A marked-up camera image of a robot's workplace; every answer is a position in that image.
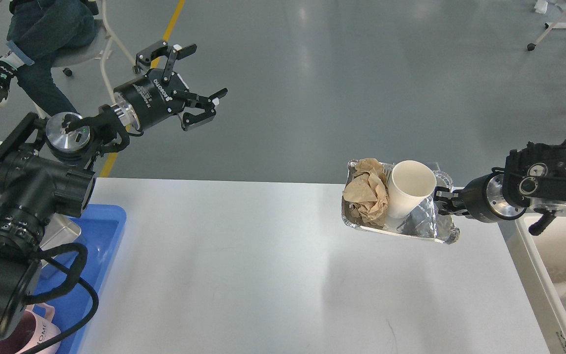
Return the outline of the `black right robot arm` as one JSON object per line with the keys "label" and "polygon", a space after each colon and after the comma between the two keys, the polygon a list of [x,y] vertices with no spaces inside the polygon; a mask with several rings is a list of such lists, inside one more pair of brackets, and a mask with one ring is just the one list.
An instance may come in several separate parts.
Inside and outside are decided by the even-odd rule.
{"label": "black right robot arm", "polygon": [[533,210],[540,218],[528,231],[540,235],[566,216],[566,138],[560,144],[528,143],[510,150],[502,168],[492,168],[460,190],[438,187],[433,199],[441,215],[483,223],[516,220]]}

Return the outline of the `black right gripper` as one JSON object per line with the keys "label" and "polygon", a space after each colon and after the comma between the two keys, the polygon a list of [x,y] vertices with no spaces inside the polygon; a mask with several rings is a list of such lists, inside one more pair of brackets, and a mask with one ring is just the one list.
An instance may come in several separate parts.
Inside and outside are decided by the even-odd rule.
{"label": "black right gripper", "polygon": [[462,189],[436,187],[434,202],[438,204],[438,214],[464,216],[483,223],[519,219],[527,209],[513,206],[505,199],[504,177],[503,173],[492,173],[472,180]]}

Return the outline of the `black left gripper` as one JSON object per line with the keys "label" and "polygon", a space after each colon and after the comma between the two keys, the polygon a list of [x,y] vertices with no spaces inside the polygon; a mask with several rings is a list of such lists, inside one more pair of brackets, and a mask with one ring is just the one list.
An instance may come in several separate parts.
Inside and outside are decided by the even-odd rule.
{"label": "black left gripper", "polygon": [[205,97],[189,92],[189,86],[180,74],[173,72],[176,61],[194,54],[197,45],[186,47],[169,45],[159,40],[137,52],[135,74],[150,69],[151,63],[158,58],[167,58],[164,69],[150,69],[139,78],[132,79],[113,89],[116,103],[123,106],[130,118],[129,124],[136,132],[143,132],[164,121],[171,115],[179,114],[182,130],[189,131],[211,122],[217,114],[216,107],[220,99],[228,94],[223,88],[211,96]]}

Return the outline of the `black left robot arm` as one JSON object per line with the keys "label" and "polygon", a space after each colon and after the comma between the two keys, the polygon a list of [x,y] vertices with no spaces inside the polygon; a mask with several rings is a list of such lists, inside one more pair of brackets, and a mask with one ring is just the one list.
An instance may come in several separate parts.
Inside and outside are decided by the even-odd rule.
{"label": "black left robot arm", "polygon": [[59,344],[96,314],[99,298],[81,277],[87,248],[78,242],[43,250],[46,226],[61,214],[79,218],[96,183],[96,157],[128,147],[131,137],[178,116],[189,131],[216,116],[226,88],[204,96],[191,91],[174,63],[197,50],[160,40],[137,54],[140,77],[114,88],[115,103],[99,114],[57,114],[40,118],[29,112],[0,145],[0,340],[9,337],[26,307],[85,288],[91,307],[61,334],[26,350],[35,354]]}

